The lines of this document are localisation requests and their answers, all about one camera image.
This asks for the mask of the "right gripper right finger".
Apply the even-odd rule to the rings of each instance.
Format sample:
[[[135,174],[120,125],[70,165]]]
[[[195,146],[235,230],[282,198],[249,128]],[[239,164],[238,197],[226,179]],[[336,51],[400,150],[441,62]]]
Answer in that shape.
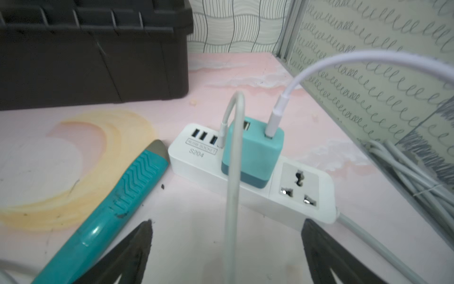
[[[315,284],[335,284],[335,277],[343,284],[384,283],[313,220],[305,220],[301,239]]]

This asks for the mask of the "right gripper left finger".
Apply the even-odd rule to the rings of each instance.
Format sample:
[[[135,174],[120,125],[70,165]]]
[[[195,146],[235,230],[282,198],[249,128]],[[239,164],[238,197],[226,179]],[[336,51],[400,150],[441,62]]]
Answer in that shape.
[[[76,284],[140,284],[153,239],[152,221],[143,221]]]

